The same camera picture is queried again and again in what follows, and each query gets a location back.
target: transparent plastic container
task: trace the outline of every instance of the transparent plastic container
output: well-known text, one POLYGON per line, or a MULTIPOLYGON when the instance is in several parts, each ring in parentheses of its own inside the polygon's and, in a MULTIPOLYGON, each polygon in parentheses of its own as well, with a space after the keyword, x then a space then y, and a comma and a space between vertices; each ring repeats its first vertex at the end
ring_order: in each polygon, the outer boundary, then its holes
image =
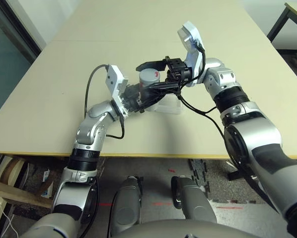
POLYGON ((166 94, 159 101, 155 111, 159 113, 181 114, 184 111, 184 105, 178 100, 176 95, 166 94))

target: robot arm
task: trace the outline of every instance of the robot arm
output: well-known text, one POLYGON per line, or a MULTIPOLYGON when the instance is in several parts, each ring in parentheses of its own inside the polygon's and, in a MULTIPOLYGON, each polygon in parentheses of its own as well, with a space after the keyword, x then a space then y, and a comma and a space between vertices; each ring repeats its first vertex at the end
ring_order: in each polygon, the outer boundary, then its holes
POLYGON ((249 101, 235 74, 224 64, 209 67, 200 81, 221 113, 232 161, 237 168, 258 176, 263 191, 289 222, 289 232, 296 232, 291 227, 297 224, 297 161, 282 151, 278 129, 249 101))

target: white wall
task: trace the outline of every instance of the white wall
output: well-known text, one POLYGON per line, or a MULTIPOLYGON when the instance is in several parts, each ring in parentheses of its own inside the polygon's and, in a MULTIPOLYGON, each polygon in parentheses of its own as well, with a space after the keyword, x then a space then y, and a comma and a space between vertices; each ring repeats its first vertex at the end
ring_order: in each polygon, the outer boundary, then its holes
MULTIPOLYGON (((269 33, 285 6, 286 0, 240 0, 265 35, 269 33)), ((288 20, 272 42, 276 49, 297 50, 297 25, 288 20)))
POLYGON ((43 49, 81 0, 7 0, 17 17, 43 49))
MULTIPOLYGON (((239 1, 265 35, 284 10, 286 2, 286 0, 239 1)), ((43 49, 81 0, 7 0, 7 2, 43 49)), ((273 45, 277 49, 297 49, 297 25, 288 20, 274 39, 273 45)))

